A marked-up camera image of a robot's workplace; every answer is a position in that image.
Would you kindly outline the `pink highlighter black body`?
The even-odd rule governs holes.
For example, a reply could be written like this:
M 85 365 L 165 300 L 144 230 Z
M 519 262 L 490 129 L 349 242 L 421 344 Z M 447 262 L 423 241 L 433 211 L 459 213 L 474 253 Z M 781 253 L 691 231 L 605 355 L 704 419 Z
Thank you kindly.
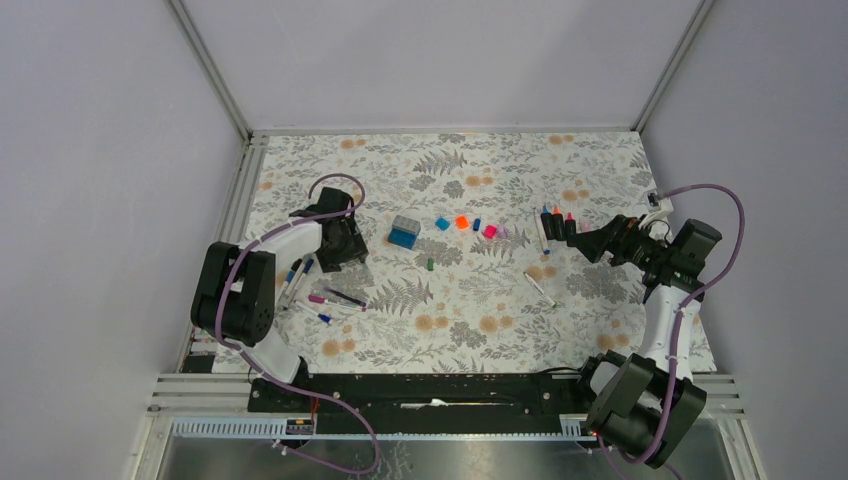
M 569 247 L 573 247 L 577 235 L 577 224 L 571 212 L 567 214 L 564 220 L 564 229 L 566 243 Z

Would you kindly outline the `purple gel pen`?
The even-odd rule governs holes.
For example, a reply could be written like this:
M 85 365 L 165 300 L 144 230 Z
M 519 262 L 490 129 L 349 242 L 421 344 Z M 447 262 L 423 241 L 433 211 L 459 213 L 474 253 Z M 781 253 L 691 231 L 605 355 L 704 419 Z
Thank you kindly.
M 330 294 L 332 294 L 332 295 L 334 295 L 334 296 L 337 296 L 337 297 L 339 297 L 339 298 L 341 298 L 341 299 L 343 299 L 343 300 L 346 300 L 346 301 L 348 301 L 348 302 L 350 302 L 350 303 L 353 303 L 353 304 L 355 304 L 355 305 L 358 305 L 359 307 L 361 307 L 361 308 L 363 308 L 363 309 L 367 309 L 367 303 L 366 303 L 364 300 L 357 299 L 357 298 L 355 298 L 355 297 L 353 297 L 353 296 L 347 295 L 347 294 L 345 294 L 345 293 L 343 293 L 343 292 L 341 292 L 341 291 L 338 291 L 338 290 L 336 290 L 336 289 L 332 289 L 332 288 L 330 288 L 330 287 L 326 287 L 326 286 L 325 286 L 325 287 L 323 287 L 323 290 L 324 290 L 325 292 L 328 292 L 328 293 L 330 293 Z

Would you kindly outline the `orange highlighter black body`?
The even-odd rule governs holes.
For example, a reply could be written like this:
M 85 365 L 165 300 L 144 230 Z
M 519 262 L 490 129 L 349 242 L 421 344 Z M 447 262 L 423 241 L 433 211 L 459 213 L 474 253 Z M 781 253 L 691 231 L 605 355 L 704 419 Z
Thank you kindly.
M 554 213 L 552 214 L 552 222 L 554 227 L 554 235 L 557 241 L 565 241 L 566 240 L 566 228 L 565 228 L 565 219 L 558 207 L 554 208 Z

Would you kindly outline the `blue white whiteboard marker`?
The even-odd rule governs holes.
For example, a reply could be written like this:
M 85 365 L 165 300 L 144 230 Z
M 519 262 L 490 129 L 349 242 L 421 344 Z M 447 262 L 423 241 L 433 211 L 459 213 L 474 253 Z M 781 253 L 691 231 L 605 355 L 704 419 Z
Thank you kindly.
M 534 221 L 535 221 L 537 233 L 538 233 L 538 236 L 539 236 L 542 253 L 544 255 L 549 255 L 550 254 L 550 247 L 549 247 L 549 244 L 548 244 L 547 234 L 546 234 L 546 231 L 544 230 L 544 224 L 542 222 L 541 216 L 535 215 Z

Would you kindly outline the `blue highlighter black body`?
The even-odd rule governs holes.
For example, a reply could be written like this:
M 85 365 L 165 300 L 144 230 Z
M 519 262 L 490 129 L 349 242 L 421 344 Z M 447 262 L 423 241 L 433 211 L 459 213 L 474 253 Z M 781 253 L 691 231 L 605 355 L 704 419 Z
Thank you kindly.
M 552 213 L 547 209 L 546 206 L 542 208 L 542 213 L 540 214 L 540 220 L 542 222 L 543 230 L 545 232 L 545 236 L 547 240 L 555 240 L 556 232 L 553 223 Z

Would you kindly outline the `thin white green pen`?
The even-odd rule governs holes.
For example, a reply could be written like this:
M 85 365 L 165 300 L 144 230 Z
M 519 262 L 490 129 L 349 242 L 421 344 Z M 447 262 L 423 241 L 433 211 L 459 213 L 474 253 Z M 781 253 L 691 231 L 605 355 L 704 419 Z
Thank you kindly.
M 557 302 L 547 294 L 547 292 L 541 287 L 541 285 L 527 272 L 523 273 L 527 282 L 532 286 L 532 288 L 541 296 L 541 298 L 552 308 L 555 309 L 557 307 Z

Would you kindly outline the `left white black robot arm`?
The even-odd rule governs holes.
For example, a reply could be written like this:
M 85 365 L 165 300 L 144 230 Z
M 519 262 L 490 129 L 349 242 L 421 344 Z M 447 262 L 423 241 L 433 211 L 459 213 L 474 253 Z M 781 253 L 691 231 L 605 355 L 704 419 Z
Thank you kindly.
M 214 242 L 206 250 L 192 300 L 192 324 L 238 354 L 265 378 L 275 378 L 272 398 L 288 411 L 309 401 L 299 377 L 301 357 L 271 332 L 278 305 L 308 261 L 335 273 L 368 250 L 354 214 L 352 195 L 324 187 L 317 202 L 293 211 L 282 229 L 253 241 Z

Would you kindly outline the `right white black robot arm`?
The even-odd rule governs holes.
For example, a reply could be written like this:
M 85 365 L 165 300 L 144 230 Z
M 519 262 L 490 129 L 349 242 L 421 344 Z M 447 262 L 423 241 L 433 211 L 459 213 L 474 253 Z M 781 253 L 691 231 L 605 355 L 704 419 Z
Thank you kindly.
M 565 222 L 568 246 L 592 263 L 632 264 L 643 274 L 646 326 L 639 350 L 589 359 L 573 386 L 587 428 L 632 461 L 662 467 L 705 407 L 688 365 L 690 333 L 703 299 L 699 275 L 721 233 L 689 219 L 671 242 L 654 239 L 636 217 L 616 216 L 579 233 Z

